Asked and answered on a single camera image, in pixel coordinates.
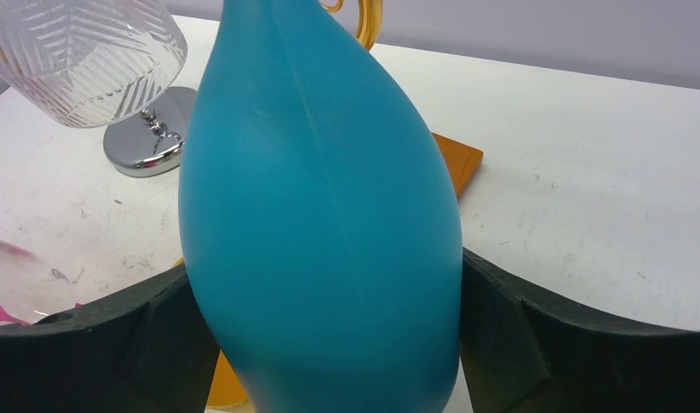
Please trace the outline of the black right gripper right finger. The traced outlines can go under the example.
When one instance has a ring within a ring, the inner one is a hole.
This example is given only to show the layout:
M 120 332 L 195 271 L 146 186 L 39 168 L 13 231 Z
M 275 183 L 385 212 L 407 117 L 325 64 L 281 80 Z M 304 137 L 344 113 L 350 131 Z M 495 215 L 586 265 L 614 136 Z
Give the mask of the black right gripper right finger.
M 476 412 L 700 412 L 700 331 L 594 309 L 469 250 L 460 333 Z

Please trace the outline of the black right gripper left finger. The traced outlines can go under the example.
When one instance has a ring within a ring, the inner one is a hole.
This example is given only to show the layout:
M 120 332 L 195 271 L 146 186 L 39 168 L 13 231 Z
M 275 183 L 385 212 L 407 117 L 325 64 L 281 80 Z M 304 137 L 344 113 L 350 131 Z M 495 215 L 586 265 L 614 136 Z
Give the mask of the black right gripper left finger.
M 177 266 L 0 326 L 0 412 L 202 412 L 218 345 Z

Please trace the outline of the blue plastic wine glass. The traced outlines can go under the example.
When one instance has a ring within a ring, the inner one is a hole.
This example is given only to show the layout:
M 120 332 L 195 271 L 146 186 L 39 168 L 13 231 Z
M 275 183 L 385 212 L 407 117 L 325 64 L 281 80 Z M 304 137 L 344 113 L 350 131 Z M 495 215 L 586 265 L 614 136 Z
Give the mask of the blue plastic wine glass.
M 318 1 L 227 1 L 179 189 L 200 312 L 258 412 L 440 412 L 462 231 L 414 104 Z

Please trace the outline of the clear patterned wine glass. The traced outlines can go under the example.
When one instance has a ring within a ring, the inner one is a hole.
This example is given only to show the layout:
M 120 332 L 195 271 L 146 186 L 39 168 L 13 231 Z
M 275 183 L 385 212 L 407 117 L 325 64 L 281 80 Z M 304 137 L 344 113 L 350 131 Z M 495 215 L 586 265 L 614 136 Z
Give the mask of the clear patterned wine glass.
M 64 126 L 136 114 L 186 59 L 161 1 L 0 1 L 0 77 Z

